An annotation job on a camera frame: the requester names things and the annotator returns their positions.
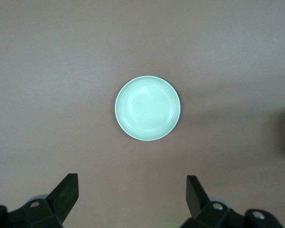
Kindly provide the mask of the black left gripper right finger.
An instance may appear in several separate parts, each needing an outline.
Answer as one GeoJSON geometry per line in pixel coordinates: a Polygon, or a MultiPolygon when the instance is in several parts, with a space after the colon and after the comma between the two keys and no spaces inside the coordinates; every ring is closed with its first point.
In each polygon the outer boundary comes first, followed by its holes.
{"type": "Polygon", "coordinates": [[[271,213],[249,209],[236,213],[225,203],[211,201],[197,176],[186,179],[186,202],[191,214],[183,228],[280,228],[282,224],[271,213]]]}

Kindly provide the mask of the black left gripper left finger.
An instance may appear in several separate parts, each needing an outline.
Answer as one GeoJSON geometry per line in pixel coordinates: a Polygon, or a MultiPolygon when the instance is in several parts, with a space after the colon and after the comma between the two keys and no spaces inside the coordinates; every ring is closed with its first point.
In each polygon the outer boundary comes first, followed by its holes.
{"type": "Polygon", "coordinates": [[[10,212],[0,205],[0,228],[61,228],[78,197],[78,174],[69,173],[44,199],[10,212]]]}

